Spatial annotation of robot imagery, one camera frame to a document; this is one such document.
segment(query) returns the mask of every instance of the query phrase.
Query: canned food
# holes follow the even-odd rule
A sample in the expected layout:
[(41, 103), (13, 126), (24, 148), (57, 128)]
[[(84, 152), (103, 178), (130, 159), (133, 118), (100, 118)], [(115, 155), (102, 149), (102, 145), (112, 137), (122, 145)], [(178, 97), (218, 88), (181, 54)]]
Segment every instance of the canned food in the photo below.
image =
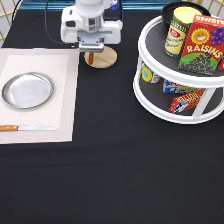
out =
[(201, 13), (191, 7), (179, 7), (174, 10), (165, 42), (165, 53), (167, 55), (174, 58), (181, 57), (195, 15), (201, 15)]
[(148, 83), (157, 83), (160, 76), (148, 68), (144, 63), (142, 64), (142, 79)]

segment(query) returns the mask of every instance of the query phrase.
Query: food package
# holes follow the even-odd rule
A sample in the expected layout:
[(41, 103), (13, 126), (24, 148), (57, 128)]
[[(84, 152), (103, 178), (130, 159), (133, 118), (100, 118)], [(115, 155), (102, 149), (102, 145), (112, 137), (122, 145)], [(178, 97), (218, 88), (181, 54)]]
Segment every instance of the food package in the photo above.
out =
[(205, 91), (204, 89), (200, 89), (197, 92), (188, 93), (186, 95), (174, 98), (170, 107), (170, 112), (173, 114), (177, 114), (184, 110), (196, 107), (204, 91)]
[(179, 69), (213, 75), (224, 52), (224, 19), (196, 15)]
[(163, 92), (164, 93), (191, 93), (191, 92), (196, 92), (199, 90), (198, 88), (194, 87), (188, 87), (188, 86), (183, 86), (180, 84), (177, 84), (175, 82), (171, 82), (169, 80), (164, 79), (163, 82)]

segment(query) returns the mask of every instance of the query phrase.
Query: silver plate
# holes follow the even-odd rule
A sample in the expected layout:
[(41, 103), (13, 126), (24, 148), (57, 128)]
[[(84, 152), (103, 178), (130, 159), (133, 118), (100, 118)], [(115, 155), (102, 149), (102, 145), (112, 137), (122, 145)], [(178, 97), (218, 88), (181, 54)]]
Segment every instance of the silver plate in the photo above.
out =
[(52, 80), (41, 73), (29, 72), (10, 79), (2, 90), (6, 103), (16, 108), (36, 107), (52, 95)]

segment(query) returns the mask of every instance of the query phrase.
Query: white rotating spice rack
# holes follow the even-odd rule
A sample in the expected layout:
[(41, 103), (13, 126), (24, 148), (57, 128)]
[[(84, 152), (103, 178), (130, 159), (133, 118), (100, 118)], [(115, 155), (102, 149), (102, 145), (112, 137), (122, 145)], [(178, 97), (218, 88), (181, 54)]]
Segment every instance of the white rotating spice rack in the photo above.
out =
[[(164, 53), (167, 33), (161, 16), (151, 20), (142, 30), (133, 83), (138, 101), (152, 114), (174, 123), (198, 124), (215, 118), (224, 110), (224, 71), (217, 69), (212, 76), (206, 76), (179, 70), (180, 59), (171, 58)], [(189, 87), (204, 88), (205, 92), (197, 107), (179, 114), (169, 112), (173, 98), (180, 95), (163, 93), (163, 81), (155, 84), (142, 81), (143, 62), (164, 79)]]

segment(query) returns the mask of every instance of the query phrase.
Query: knife handle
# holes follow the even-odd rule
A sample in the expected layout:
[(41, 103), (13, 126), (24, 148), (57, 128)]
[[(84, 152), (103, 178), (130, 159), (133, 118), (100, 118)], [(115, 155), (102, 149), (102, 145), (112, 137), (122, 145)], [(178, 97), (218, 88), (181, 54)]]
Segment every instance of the knife handle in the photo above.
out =
[(0, 125), (0, 131), (18, 131), (18, 127), (16, 125)]

